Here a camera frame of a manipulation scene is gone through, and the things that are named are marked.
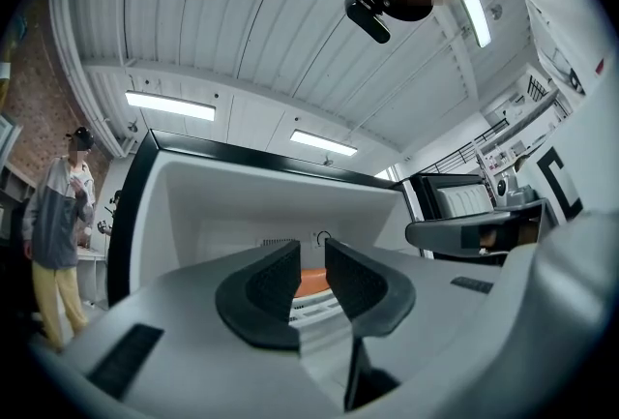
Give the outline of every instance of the brick wall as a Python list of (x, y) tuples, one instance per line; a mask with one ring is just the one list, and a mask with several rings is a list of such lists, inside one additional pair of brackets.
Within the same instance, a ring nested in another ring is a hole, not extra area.
[[(26, 0), (22, 13), (28, 31), (11, 62), (11, 81), (3, 111), (23, 126), (9, 162), (38, 182), (49, 162), (67, 154), (65, 134), (88, 126), (56, 51), (47, 0)], [(111, 157), (95, 146), (86, 162), (97, 196)]]

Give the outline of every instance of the jacket sleeve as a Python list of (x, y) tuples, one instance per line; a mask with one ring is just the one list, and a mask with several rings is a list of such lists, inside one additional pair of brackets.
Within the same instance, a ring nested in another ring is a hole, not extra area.
[(89, 226), (92, 224), (95, 216), (95, 183), (88, 180), (84, 184), (86, 189), (85, 194), (79, 195), (77, 199), (77, 216)]
[(39, 209), (41, 208), (41, 202), (43, 201), (45, 187), (47, 186), (47, 179), (49, 178), (49, 173), (54, 166), (54, 163), (55, 161), (47, 167), (43, 178), (39, 181), (37, 188), (30, 197), (28, 205), (26, 206), (26, 211), (23, 214), (23, 221), (21, 224), (21, 234), (24, 240), (32, 240), (32, 233), (35, 229), (37, 218), (39, 217)]

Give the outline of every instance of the light fixture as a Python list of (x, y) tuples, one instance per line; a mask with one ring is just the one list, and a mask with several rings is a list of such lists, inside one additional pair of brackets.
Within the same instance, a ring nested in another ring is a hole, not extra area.
[(352, 156), (357, 152), (357, 149), (355, 149), (354, 147), (340, 144), (339, 142), (334, 142), (332, 140), (329, 140), (328, 138), (323, 138), (321, 136), (301, 132), (300, 130), (295, 130), (290, 140), (292, 140), (293, 142), (311, 145), (312, 147), (325, 149), (327, 151), (337, 152), (339, 154), (343, 154), (344, 156)]
[(479, 47), (490, 44), (490, 31), (487, 28), (486, 14), (480, 0), (462, 0), (464, 8), (473, 24), (473, 32)]
[(198, 103), (188, 103), (182, 99), (168, 98), (144, 92), (134, 92), (133, 90), (125, 93), (129, 105), (166, 111), (168, 113), (182, 114), (202, 120), (215, 120), (215, 108), (211, 105), (201, 105)]

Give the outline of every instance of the orange object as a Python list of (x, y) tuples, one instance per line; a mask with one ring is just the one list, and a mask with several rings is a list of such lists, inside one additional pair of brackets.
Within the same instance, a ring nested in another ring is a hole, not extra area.
[(327, 283), (327, 270), (321, 269), (302, 269), (301, 284), (295, 293), (294, 298), (307, 297), (321, 291), (329, 289)]

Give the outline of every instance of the white shirt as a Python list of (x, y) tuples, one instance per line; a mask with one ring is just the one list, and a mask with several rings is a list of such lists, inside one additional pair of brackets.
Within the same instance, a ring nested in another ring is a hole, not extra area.
[[(540, 62), (560, 88), (570, 67), (586, 94), (616, 69), (617, 39), (598, 0), (527, 0), (527, 9)], [(559, 52), (548, 49), (552, 42)]]

